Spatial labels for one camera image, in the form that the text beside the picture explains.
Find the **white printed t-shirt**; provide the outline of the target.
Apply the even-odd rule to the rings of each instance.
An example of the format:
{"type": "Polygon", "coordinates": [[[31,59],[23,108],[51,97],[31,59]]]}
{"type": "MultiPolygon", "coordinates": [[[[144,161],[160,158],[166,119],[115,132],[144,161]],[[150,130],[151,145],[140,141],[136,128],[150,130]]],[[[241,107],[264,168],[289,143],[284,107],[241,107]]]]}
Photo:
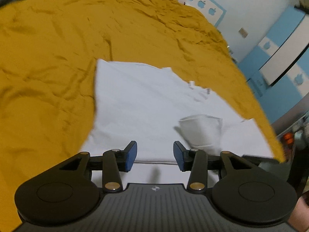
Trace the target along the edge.
{"type": "Polygon", "coordinates": [[[99,156],[111,149],[137,143],[137,157],[128,183],[188,182],[173,155],[173,143],[190,144],[181,133],[180,120],[210,118],[202,143],[213,155],[222,150],[239,156],[273,157],[265,136],[254,119],[244,119],[216,92],[185,82],[171,68],[143,63],[98,60],[95,75],[95,120],[82,145],[83,151],[99,156]]]}

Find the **blue white wardrobe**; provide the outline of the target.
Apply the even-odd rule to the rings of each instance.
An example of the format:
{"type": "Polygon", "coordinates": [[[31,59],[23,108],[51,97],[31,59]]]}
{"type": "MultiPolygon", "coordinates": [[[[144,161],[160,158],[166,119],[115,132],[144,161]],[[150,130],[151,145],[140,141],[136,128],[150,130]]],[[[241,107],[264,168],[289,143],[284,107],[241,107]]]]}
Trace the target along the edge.
{"type": "Polygon", "coordinates": [[[308,14],[289,6],[238,67],[275,123],[308,95],[308,14]]]}

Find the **mustard yellow bed cover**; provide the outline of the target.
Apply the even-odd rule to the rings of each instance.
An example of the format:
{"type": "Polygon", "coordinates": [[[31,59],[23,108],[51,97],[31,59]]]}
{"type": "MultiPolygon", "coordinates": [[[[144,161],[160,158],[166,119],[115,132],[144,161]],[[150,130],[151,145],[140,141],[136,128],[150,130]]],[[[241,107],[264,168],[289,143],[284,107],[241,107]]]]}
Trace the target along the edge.
{"type": "Polygon", "coordinates": [[[97,59],[170,67],[253,118],[283,161],[227,42],[177,0],[22,0],[1,9],[1,231],[23,182],[73,156],[92,129],[97,59]]]}

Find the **beige wall switch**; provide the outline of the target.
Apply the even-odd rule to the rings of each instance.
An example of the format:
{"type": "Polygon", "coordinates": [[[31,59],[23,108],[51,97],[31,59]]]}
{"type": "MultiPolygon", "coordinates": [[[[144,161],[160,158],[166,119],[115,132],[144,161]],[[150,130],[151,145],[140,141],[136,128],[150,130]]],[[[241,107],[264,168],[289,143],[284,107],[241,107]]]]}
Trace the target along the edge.
{"type": "Polygon", "coordinates": [[[238,32],[243,38],[248,36],[248,32],[244,28],[240,28],[238,32]]]}

